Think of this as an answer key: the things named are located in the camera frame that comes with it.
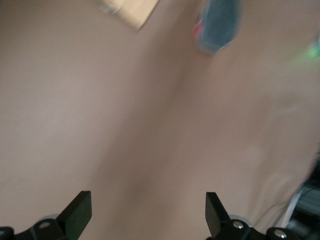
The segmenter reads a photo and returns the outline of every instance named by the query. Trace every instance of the screw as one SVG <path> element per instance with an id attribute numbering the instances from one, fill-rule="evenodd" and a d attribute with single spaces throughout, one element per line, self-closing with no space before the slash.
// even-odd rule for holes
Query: screw
<path id="1" fill-rule="evenodd" d="M 233 226 L 237 229 L 243 229 L 244 228 L 244 225 L 242 224 L 242 222 L 240 221 L 234 221 L 233 222 Z"/>
<path id="2" fill-rule="evenodd" d="M 287 235 L 279 229 L 274 230 L 274 234 L 281 239 L 285 239 L 287 237 Z"/>

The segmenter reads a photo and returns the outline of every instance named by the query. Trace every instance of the brown surface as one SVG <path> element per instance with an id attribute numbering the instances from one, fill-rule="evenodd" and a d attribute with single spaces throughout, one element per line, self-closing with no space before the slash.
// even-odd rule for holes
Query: brown surface
<path id="1" fill-rule="evenodd" d="M 205 239 L 205 192 L 258 230 L 310 170 L 318 0 L 246 0 L 234 42 L 198 54 L 198 0 L 138 33 L 88 0 L 0 2 L 0 226 L 92 190 L 81 239 Z"/>

